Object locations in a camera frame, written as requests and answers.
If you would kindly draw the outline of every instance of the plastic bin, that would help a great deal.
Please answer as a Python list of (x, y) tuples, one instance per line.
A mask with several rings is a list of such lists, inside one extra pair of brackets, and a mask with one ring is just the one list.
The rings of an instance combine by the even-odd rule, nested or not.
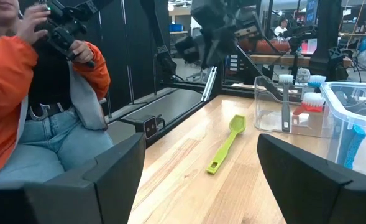
[(329, 82), (321, 92), (327, 159), (366, 175), (366, 83)]
[(170, 32), (181, 32), (183, 31), (183, 24), (169, 24)]
[[(256, 77), (255, 79), (255, 121), (256, 128), (262, 131), (277, 131), (282, 132), (282, 105), (283, 100), (278, 99), (267, 85), (274, 86), (278, 94), (283, 93), (283, 86), (279, 83), (270, 83), (270, 79), (266, 77)], [(290, 98), (295, 98), (295, 101), (289, 101), (291, 129), (290, 134), (301, 134), (306, 136), (321, 137), (323, 113), (304, 112), (298, 116), (293, 115), (293, 112), (301, 104), (301, 93), (303, 90), (309, 91), (313, 88), (307, 85), (290, 86)]]

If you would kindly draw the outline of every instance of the spatula handle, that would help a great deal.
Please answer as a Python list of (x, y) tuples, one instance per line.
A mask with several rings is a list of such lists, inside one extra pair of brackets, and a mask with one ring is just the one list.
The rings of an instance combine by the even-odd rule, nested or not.
[(232, 143), (234, 142), (235, 137), (237, 136), (237, 132), (231, 132), (230, 136), (227, 138), (227, 141), (217, 150), (216, 155), (214, 156), (212, 162), (206, 168), (206, 171), (210, 174), (215, 174), (222, 162), (228, 155), (228, 150), (230, 149)]

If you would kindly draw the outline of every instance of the jeans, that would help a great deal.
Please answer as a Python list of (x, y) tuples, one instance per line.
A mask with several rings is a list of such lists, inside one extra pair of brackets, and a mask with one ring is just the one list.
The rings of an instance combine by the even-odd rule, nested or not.
[(73, 107), (43, 121), (29, 120), (0, 170), (0, 182), (46, 182), (111, 147), (109, 135), (86, 129)]

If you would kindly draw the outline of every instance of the blue bin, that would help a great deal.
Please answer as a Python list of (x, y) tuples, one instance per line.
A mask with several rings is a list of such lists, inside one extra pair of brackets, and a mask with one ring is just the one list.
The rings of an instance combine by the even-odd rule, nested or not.
[(169, 24), (170, 32), (181, 32), (183, 31), (183, 24)]

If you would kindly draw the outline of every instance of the orange jacket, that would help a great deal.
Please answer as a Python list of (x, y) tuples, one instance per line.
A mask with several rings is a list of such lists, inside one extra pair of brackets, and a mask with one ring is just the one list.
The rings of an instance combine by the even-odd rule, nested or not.
[[(86, 78), (100, 100), (108, 91), (110, 77), (100, 50), (88, 45), (96, 67), (75, 64), (74, 69)], [(16, 145), (21, 101), (28, 94), (37, 57), (31, 45), (20, 38), (0, 37), (0, 170)]]

